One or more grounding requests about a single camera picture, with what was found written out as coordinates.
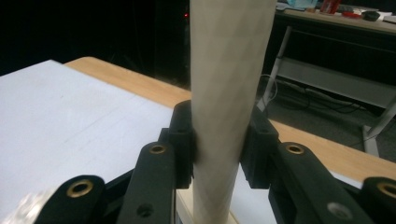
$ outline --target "white tube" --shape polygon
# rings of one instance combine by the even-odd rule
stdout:
[[[227,221],[245,132],[271,34],[275,0],[191,0],[193,213]]]

